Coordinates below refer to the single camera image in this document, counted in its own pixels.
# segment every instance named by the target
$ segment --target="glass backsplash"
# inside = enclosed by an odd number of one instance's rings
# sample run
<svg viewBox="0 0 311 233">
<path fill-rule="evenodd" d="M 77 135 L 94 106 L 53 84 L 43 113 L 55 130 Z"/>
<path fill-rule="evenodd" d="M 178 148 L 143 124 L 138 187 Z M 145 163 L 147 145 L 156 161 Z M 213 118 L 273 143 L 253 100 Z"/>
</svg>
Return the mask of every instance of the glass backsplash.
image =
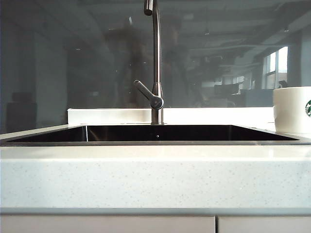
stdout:
<svg viewBox="0 0 311 233">
<path fill-rule="evenodd" d="M 66 124 L 68 108 L 149 108 L 143 0 L 1 0 L 1 133 Z M 311 1 L 158 0 L 165 108 L 272 106 L 311 86 Z"/>
</svg>

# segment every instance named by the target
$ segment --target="faucet handle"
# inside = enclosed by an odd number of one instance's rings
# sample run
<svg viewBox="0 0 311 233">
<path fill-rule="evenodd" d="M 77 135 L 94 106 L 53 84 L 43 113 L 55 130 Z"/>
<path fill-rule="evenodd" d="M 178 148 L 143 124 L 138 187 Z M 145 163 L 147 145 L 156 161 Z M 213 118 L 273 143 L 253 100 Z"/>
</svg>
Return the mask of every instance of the faucet handle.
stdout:
<svg viewBox="0 0 311 233">
<path fill-rule="evenodd" d="M 149 91 L 149 89 L 139 80 L 135 80 L 134 85 L 149 100 L 150 106 L 153 109 L 159 110 L 163 108 L 164 100 L 160 96 L 152 94 L 152 92 Z"/>
</svg>

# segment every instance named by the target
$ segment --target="sink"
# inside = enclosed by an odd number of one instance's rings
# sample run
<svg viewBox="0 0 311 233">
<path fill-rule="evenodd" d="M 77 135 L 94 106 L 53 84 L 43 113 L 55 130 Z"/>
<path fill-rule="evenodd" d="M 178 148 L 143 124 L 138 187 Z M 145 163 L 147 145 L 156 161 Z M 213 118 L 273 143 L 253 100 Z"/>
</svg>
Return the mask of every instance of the sink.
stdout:
<svg viewBox="0 0 311 233">
<path fill-rule="evenodd" d="M 311 145 L 311 140 L 237 125 L 77 126 L 3 139 L 1 146 Z"/>
</svg>

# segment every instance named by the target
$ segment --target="faucet spout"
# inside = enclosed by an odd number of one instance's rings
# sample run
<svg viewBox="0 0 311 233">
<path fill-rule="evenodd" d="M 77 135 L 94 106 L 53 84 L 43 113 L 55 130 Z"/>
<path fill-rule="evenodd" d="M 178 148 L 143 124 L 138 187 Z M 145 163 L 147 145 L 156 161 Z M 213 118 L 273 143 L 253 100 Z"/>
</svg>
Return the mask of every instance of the faucet spout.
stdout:
<svg viewBox="0 0 311 233">
<path fill-rule="evenodd" d="M 152 94 L 163 100 L 161 85 L 162 58 L 161 58 L 161 35 L 160 35 L 160 13 L 157 0 L 145 0 L 144 13 L 152 16 L 154 28 L 154 85 Z M 163 105 L 160 108 L 151 109 L 151 124 L 163 125 Z"/>
<path fill-rule="evenodd" d="M 144 12 L 145 15 L 151 16 L 154 11 L 154 0 L 145 0 Z"/>
</svg>

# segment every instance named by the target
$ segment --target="starbucks logo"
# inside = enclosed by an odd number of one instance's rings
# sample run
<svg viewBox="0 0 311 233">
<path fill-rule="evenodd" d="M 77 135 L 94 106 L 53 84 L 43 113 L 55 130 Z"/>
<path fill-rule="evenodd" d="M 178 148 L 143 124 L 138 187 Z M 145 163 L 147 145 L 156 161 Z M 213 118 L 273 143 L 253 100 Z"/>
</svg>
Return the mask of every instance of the starbucks logo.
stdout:
<svg viewBox="0 0 311 233">
<path fill-rule="evenodd" d="M 306 105 L 306 114 L 311 117 L 311 100 Z"/>
</svg>

